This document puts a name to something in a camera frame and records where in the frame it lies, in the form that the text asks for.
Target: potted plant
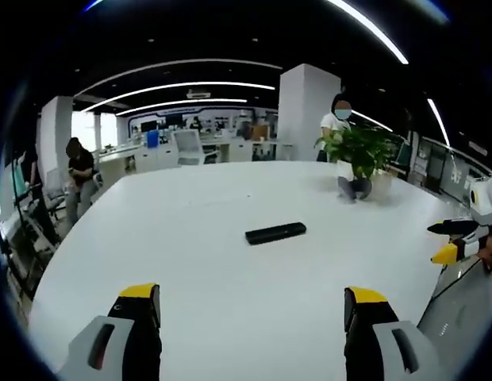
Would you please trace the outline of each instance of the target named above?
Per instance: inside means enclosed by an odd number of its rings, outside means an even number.
[[[384,168],[393,159],[394,142],[382,129],[354,126],[335,131],[330,137],[321,137],[316,144],[325,142],[324,150],[333,163],[346,162],[352,167],[353,179],[338,175],[341,194],[355,200],[366,198],[372,191],[385,196],[390,189],[391,177]]]

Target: white pillar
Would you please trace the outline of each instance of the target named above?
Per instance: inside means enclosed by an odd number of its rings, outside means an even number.
[[[117,117],[117,142],[124,144],[128,141],[128,118]]]
[[[415,131],[409,131],[408,142],[412,145],[412,155],[410,156],[410,171],[415,168],[415,160],[417,158],[417,151],[419,150],[419,134]]]
[[[102,115],[94,113],[94,141],[96,141],[96,149],[102,149]]]
[[[71,137],[71,113],[73,112],[73,98],[58,96],[41,109],[38,157],[40,172],[45,181],[47,172],[54,168],[61,169],[67,174],[66,145]]]
[[[340,89],[340,77],[306,63],[281,75],[278,138],[294,144],[292,160],[317,159],[320,122]]]

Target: person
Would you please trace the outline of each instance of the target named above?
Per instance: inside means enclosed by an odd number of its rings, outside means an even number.
[[[202,123],[198,120],[198,117],[193,118],[190,129],[197,129],[199,133],[202,131]]]
[[[70,158],[68,172],[71,177],[71,186],[66,197],[66,211],[69,228],[79,220],[77,209],[79,202],[82,204],[82,214],[91,206],[91,196],[96,193],[98,187],[93,181],[94,158],[79,142],[72,137],[66,146],[66,154]]]
[[[138,127],[135,125],[132,128],[131,139],[135,144],[140,144],[142,142],[142,133],[139,132]]]
[[[56,245],[60,242],[60,237],[54,229],[52,220],[47,211],[47,206],[45,204],[45,198],[42,190],[42,182],[40,172],[38,171],[38,155],[36,147],[30,145],[22,155],[23,160],[19,160],[21,165],[22,175],[24,180],[29,183],[29,188],[31,190],[31,195],[34,200],[37,201],[37,206],[32,213],[32,217],[38,224],[40,224],[43,234],[47,240]]]
[[[343,129],[350,129],[350,125],[348,122],[342,117],[339,119],[336,116],[336,105],[338,102],[344,102],[342,94],[338,94],[334,100],[332,101],[331,110],[329,114],[326,114],[322,118],[322,122],[320,123],[321,134],[323,137],[332,136],[334,131],[342,131]],[[327,152],[324,150],[325,142],[322,141],[320,143],[320,151],[318,152],[317,161],[327,162]]]

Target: blue container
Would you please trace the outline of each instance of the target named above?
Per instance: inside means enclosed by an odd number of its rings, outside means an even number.
[[[160,135],[157,129],[148,131],[146,137],[148,148],[156,148],[160,145]]]

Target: ceiling light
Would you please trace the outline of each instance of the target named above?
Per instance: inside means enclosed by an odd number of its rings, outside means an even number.
[[[137,107],[136,109],[122,111],[122,112],[120,112],[120,113],[118,113],[116,115],[119,117],[121,115],[130,114],[130,113],[134,113],[136,111],[141,111],[141,110],[146,110],[146,109],[153,109],[155,107],[172,106],[172,105],[182,105],[182,104],[186,104],[186,103],[201,103],[201,102],[236,102],[236,103],[246,103],[247,100],[246,99],[227,99],[227,98],[185,99],[184,101],[165,102],[165,103],[158,103],[157,105]]]
[[[359,117],[363,117],[364,119],[366,119],[367,121],[371,121],[373,123],[375,123],[376,125],[379,125],[380,127],[382,127],[383,129],[386,129],[387,131],[389,132],[392,132],[392,129],[390,129],[389,127],[387,127],[386,125],[383,125],[382,123],[380,123],[379,121],[376,121],[375,119],[372,119],[370,117],[367,117],[366,115],[364,114],[361,114],[361,113],[358,113],[357,111],[355,110],[352,110],[352,113],[359,116]]]
[[[355,8],[352,8],[349,4],[344,2],[343,0],[327,0],[331,2],[344,12],[348,13],[350,16],[355,18],[358,22],[360,22],[364,27],[366,27],[370,32],[372,32],[376,38],[378,38],[386,47],[398,58],[399,62],[404,65],[408,65],[408,60],[405,58],[403,53],[398,49],[398,47],[392,42],[389,37],[386,36],[384,32],[382,32],[378,26],[373,24],[367,17],[365,17],[362,13],[360,13]]]
[[[84,8],[84,12],[87,12],[88,10],[90,10],[93,6],[97,6],[100,2],[102,2],[103,0],[93,0],[91,2],[91,4],[89,4],[86,8]]]
[[[106,99],[103,102],[96,103],[95,105],[87,107],[84,112],[92,110],[96,107],[105,105],[106,103],[110,103],[113,101],[117,101],[121,98],[126,98],[131,95],[137,95],[142,93],[147,93],[149,91],[162,90],[162,89],[170,89],[172,87],[187,87],[187,86],[209,86],[209,85],[219,85],[219,86],[242,86],[242,87],[255,87],[257,89],[264,90],[274,90],[273,86],[265,86],[265,85],[255,85],[254,83],[242,83],[242,82],[186,82],[186,83],[172,83],[171,85],[162,85],[156,87],[148,87],[147,89],[132,91],[131,93],[126,93],[122,95],[118,95],[117,97]]]
[[[205,63],[222,62],[222,63],[228,63],[228,64],[232,63],[232,64],[246,64],[246,65],[270,67],[272,69],[277,69],[277,70],[283,69],[281,66],[276,66],[276,65],[273,65],[270,63],[262,63],[262,62],[247,61],[247,60],[233,60],[230,58],[193,58],[191,60],[167,61],[167,62],[154,63],[151,65],[142,66],[142,67],[136,67],[136,68],[131,69],[131,70],[127,70],[127,71],[123,71],[123,72],[115,74],[115,75],[111,75],[110,77],[102,79],[102,80],[90,85],[89,87],[82,89],[81,91],[79,91],[77,94],[75,94],[73,96],[78,97],[79,95],[86,93],[87,91],[95,88],[96,86],[102,85],[103,83],[112,81],[114,79],[118,79],[120,77],[124,77],[125,75],[130,75],[130,74],[138,73],[140,71],[154,69],[157,67],[167,67],[167,66],[180,65],[180,64],[195,64],[197,62],[205,62]]]
[[[438,110],[436,109],[435,102],[432,99],[428,99],[429,106],[431,110],[435,114],[435,118],[438,120],[438,124],[440,125],[440,129],[442,130],[442,134],[444,135],[445,144],[450,148],[451,144],[449,143],[449,138],[447,137],[447,131],[445,131],[444,123],[442,122],[442,118]]]

